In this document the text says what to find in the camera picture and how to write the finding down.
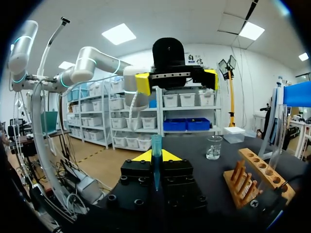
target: white wall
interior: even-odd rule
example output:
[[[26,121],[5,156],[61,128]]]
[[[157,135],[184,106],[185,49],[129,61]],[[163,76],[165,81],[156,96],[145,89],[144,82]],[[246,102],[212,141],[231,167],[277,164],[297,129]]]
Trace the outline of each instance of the white wall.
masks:
[[[206,45],[206,44],[190,44],[184,45],[185,58],[188,60],[188,55],[200,56],[203,65],[210,68],[217,68],[217,64],[222,60],[228,60],[230,55],[234,55],[239,65],[242,74],[242,83],[245,99],[245,113],[247,117],[246,128],[250,129],[253,120],[253,113],[265,107],[266,103],[272,95],[272,90],[276,86],[279,75],[283,79],[295,83],[294,71],[284,66],[280,62],[265,57],[263,55],[231,48],[221,45]],[[137,66],[153,65],[153,56],[151,50],[137,52],[120,58],[121,60]],[[238,66],[234,70],[235,78],[233,79],[234,94],[235,94],[235,121],[237,126],[242,125],[242,83],[238,70]],[[227,81],[224,81],[222,75],[219,76],[221,95],[223,102],[222,127],[229,124],[230,110],[230,95]]]

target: ceiling panel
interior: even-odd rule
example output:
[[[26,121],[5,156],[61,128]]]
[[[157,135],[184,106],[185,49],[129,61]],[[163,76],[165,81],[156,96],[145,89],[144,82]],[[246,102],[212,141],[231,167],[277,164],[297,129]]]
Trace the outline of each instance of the ceiling panel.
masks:
[[[233,41],[231,46],[241,49],[247,49],[253,42],[254,41],[251,39],[238,35],[236,36],[236,39]]]
[[[246,18],[252,0],[227,0],[224,13],[240,18]]]
[[[239,34],[242,26],[244,24],[244,19],[223,14],[222,21],[219,25],[219,31],[229,32],[229,33],[237,33]]]

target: blue panel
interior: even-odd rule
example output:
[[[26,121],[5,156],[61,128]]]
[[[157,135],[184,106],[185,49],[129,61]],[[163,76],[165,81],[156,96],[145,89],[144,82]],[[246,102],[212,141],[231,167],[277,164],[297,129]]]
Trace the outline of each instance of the blue panel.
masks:
[[[284,104],[288,107],[311,107],[311,81],[284,87]]]

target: metal shelf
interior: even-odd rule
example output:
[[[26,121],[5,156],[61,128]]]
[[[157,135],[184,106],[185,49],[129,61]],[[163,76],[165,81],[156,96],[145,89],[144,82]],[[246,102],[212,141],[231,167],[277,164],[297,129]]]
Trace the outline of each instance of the metal shelf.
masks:
[[[103,126],[81,126],[82,128],[86,128],[86,129],[92,129],[92,130],[103,130]]]
[[[68,126],[73,126],[73,127],[81,127],[81,125],[73,125],[73,124],[68,124]]]
[[[132,148],[132,147],[119,147],[115,145],[115,148],[120,148],[120,149],[126,149],[126,150],[137,150],[137,151],[143,151],[146,152],[146,150],[140,149],[140,148]]]
[[[124,132],[132,132],[129,128],[123,128],[123,129],[112,129],[113,131],[124,131]],[[157,133],[158,129],[137,129],[135,132],[138,133]]]
[[[81,114],[94,114],[94,113],[103,113],[103,111],[89,111],[89,112],[81,112]]]
[[[90,99],[97,99],[97,98],[101,98],[102,95],[98,95],[98,96],[87,96],[84,98],[81,98],[80,100],[90,100]]]
[[[78,138],[78,139],[82,139],[81,137],[78,137],[78,136],[72,135],[72,134],[70,134],[70,133],[69,133],[69,136],[70,136],[70,137],[74,137],[74,138]]]
[[[144,110],[141,110],[141,112],[151,112],[155,111],[156,112],[157,108],[146,108]],[[123,113],[123,112],[129,112],[129,109],[120,109],[120,110],[111,110],[112,113]]]
[[[221,109],[220,106],[193,106],[193,107],[164,107],[164,111],[176,111],[176,110],[205,110],[205,109]]]
[[[219,127],[214,127],[209,130],[195,130],[195,131],[163,131],[164,133],[208,133],[208,132],[220,132],[221,128]]]
[[[107,143],[105,142],[104,139],[95,141],[95,140],[91,140],[91,139],[86,139],[86,138],[84,138],[84,140],[85,140],[86,142],[91,142],[91,143],[98,144],[98,145],[102,145],[102,146],[108,146],[109,144],[111,144],[111,142],[110,142],[110,143],[108,142],[108,144],[107,144]]]

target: black table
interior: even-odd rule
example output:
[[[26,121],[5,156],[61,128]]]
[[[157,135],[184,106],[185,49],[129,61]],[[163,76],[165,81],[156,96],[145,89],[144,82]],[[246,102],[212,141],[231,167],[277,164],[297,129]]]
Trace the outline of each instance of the black table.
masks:
[[[230,214],[236,207],[223,177],[223,172],[233,170],[236,162],[242,157],[238,150],[249,148],[255,154],[258,154],[262,140],[259,138],[245,137],[245,141],[237,144],[229,144],[223,140],[221,156],[218,160],[212,161],[206,158],[207,140],[206,136],[194,137],[164,137],[162,142],[163,149],[170,153],[188,159],[194,170],[193,175],[197,181],[202,193],[207,196],[208,211],[221,211],[224,214]],[[261,181],[259,175],[247,163],[246,172],[251,172],[253,178]],[[282,157],[276,167],[276,171],[285,179],[295,175],[302,174],[307,165],[296,157],[283,151]],[[294,190],[298,188],[298,182],[290,183]]]

